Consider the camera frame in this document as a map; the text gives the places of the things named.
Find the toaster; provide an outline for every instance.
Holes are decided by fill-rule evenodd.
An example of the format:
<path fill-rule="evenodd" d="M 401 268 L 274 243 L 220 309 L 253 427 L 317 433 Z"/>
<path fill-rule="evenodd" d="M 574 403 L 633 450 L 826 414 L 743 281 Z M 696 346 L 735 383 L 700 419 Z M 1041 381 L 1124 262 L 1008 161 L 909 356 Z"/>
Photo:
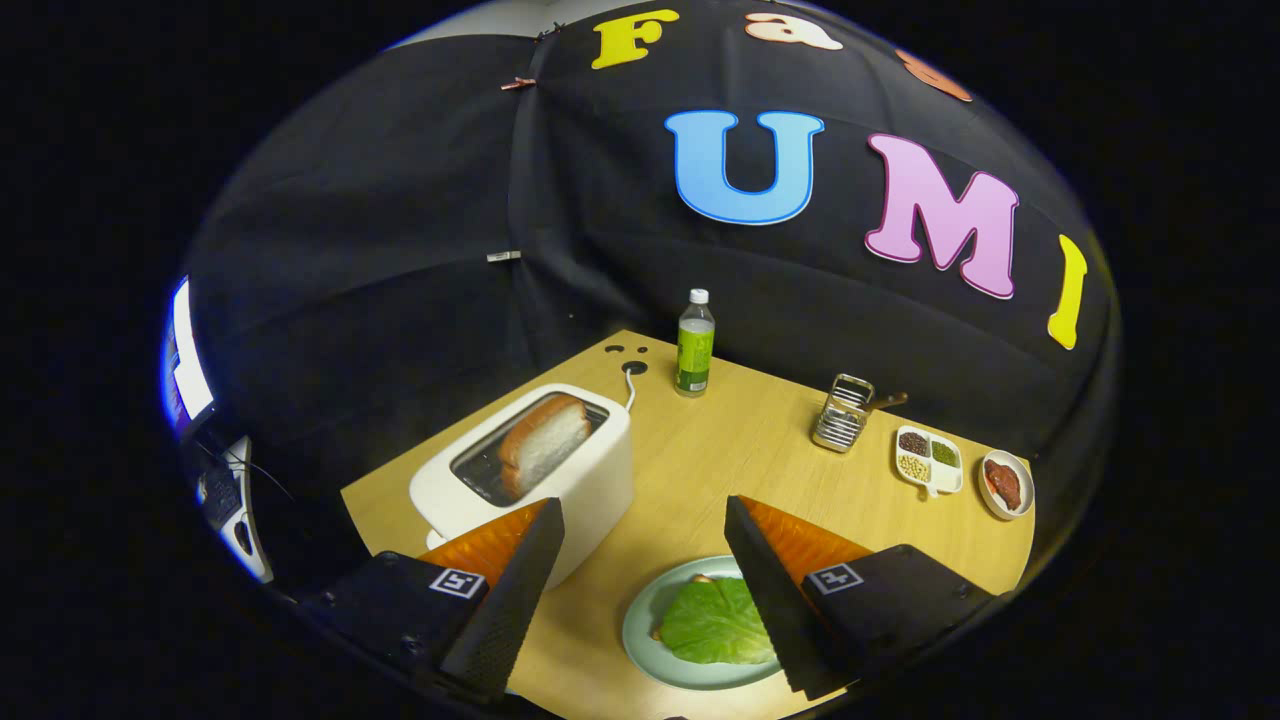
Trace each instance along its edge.
<path fill-rule="evenodd" d="M 498 448 L 520 420 L 556 395 L 582 401 L 590 434 L 524 496 L 512 497 L 502 484 Z M 547 579 L 544 589 L 549 591 L 586 560 L 635 498 L 631 416 L 617 402 L 580 387 L 540 386 L 428 460 L 413 474 L 408 495 L 431 525 L 428 537 L 431 548 L 517 507 L 558 497 L 564 514 L 564 541 Z"/>

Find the metal utensil holder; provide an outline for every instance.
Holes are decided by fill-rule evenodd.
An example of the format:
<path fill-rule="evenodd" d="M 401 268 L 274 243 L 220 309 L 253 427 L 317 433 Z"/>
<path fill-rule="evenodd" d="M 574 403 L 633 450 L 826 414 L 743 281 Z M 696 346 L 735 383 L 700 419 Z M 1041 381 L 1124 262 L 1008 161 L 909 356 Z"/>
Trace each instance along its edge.
<path fill-rule="evenodd" d="M 873 397 L 876 387 L 872 383 L 844 373 L 836 375 L 813 428 L 813 442 L 827 450 L 849 452 L 867 427 L 870 413 L 863 406 L 870 404 Z"/>

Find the toast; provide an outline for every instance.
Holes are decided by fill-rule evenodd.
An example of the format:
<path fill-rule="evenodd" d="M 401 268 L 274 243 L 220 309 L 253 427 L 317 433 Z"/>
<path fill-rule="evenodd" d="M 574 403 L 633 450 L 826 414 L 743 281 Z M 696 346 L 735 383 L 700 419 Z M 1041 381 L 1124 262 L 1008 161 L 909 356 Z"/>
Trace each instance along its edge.
<path fill-rule="evenodd" d="M 511 428 L 498 448 L 502 487 L 520 500 L 591 434 L 586 405 L 571 395 L 541 401 Z"/>

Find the pink letter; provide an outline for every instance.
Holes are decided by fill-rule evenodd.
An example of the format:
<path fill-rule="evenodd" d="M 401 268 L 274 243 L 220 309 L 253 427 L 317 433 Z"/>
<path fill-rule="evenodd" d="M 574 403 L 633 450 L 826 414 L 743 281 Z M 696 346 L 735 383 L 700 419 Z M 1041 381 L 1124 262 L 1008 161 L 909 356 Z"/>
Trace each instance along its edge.
<path fill-rule="evenodd" d="M 892 135 L 873 135 L 867 142 L 884 158 L 884 217 L 879 229 L 867 233 L 867 249 L 899 263 L 919 260 L 920 246 L 911 238 L 919 210 L 937 269 L 950 268 L 977 233 L 960 277 L 992 297 L 1012 297 L 1018 193 L 995 176 L 974 173 L 955 200 L 938 165 L 919 145 Z"/>

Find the utensil handle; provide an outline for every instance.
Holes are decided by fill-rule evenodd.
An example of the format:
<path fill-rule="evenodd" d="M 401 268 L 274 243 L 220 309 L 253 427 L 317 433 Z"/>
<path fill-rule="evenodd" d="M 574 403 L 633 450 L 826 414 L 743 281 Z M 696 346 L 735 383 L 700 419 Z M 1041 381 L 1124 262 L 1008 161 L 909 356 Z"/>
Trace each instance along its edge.
<path fill-rule="evenodd" d="M 863 411 L 870 413 L 872 410 L 881 410 L 882 407 L 892 407 L 895 405 L 901 405 L 904 402 L 906 402 L 906 393 L 895 392 L 879 400 L 868 402 L 865 406 L 863 406 Z"/>

